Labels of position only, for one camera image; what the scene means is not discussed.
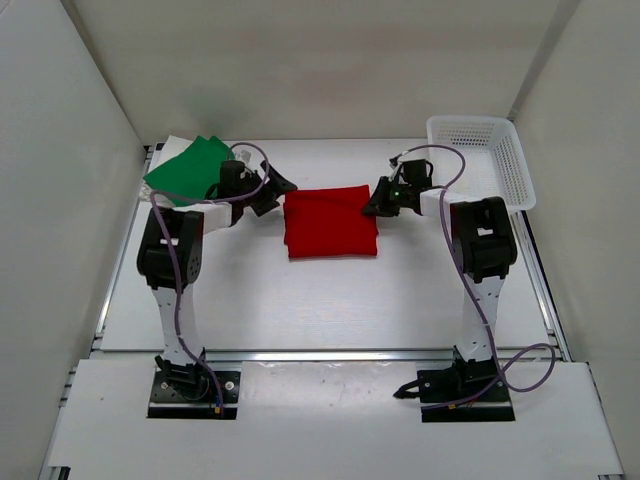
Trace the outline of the red t shirt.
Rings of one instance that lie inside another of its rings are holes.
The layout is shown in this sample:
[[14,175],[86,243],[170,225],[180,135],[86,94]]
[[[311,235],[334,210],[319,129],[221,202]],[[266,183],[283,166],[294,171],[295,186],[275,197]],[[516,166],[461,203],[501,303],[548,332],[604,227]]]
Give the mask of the red t shirt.
[[283,212],[288,257],[375,257],[376,219],[361,213],[369,198],[368,185],[287,193]]

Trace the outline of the green t shirt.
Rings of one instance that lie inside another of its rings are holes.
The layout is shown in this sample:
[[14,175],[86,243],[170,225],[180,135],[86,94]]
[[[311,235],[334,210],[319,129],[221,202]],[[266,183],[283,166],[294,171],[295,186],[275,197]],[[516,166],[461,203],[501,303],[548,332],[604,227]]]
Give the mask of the green t shirt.
[[176,207],[190,205],[181,197],[204,200],[210,187],[220,180],[224,161],[234,158],[230,148],[218,137],[198,136],[193,141],[170,136],[159,163],[144,177],[151,190],[171,192]]

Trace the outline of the white t shirt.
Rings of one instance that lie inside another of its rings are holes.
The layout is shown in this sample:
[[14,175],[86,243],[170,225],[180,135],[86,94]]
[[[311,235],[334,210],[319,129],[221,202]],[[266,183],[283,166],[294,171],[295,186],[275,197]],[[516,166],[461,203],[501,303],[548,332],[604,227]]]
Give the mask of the white t shirt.
[[[156,143],[152,145],[149,150],[149,166],[147,169],[147,173],[150,173],[152,170],[156,169],[156,167],[166,163],[172,158],[176,157],[180,153],[182,153],[187,147],[189,147],[193,143],[191,139],[185,139],[181,137],[177,137],[174,135],[169,135],[168,138],[164,142]],[[139,191],[139,199],[141,201],[150,202],[151,201],[151,186],[148,185],[146,180],[142,180],[142,184]],[[166,196],[161,194],[156,194],[154,196],[156,204],[159,207],[163,208],[173,208],[175,207],[175,203],[169,200]]]

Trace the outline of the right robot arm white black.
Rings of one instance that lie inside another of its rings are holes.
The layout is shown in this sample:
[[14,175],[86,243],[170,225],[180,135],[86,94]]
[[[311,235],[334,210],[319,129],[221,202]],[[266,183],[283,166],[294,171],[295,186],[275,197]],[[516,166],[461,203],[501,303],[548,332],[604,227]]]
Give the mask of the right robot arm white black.
[[403,208],[443,222],[444,238],[464,288],[462,329],[452,365],[429,371],[430,383],[449,380],[452,393],[470,400],[497,373],[493,334],[499,296],[517,248],[502,198],[474,197],[433,184],[434,166],[425,159],[392,159],[393,173],[379,179],[363,207],[370,217],[393,217]]

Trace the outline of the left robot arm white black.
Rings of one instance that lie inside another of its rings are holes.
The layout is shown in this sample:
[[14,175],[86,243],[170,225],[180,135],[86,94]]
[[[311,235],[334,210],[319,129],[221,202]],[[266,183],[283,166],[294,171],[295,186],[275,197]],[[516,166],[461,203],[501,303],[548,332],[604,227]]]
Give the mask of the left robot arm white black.
[[202,267],[204,236],[234,226],[247,208],[262,216],[298,187],[264,160],[258,173],[240,160],[221,164],[219,179],[184,210],[157,204],[149,214],[137,255],[137,269],[159,308],[164,351],[156,364],[164,381],[187,400],[224,404],[219,377],[206,360],[194,307],[194,284]]

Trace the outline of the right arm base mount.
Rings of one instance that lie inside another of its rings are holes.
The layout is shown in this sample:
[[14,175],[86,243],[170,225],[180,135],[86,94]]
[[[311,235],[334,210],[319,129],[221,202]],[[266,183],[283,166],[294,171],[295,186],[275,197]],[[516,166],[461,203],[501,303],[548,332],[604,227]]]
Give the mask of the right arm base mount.
[[467,361],[457,349],[449,367],[419,370],[416,379],[400,386],[393,397],[419,400],[424,423],[515,420],[509,390],[495,360]]

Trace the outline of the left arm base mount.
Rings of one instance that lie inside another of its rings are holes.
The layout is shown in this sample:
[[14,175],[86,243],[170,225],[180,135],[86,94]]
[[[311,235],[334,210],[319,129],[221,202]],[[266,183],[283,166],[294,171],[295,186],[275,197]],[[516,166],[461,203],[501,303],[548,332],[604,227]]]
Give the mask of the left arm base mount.
[[150,390],[150,419],[235,420],[238,413],[241,372],[218,370],[218,394],[211,375],[199,364],[175,365],[160,355]]

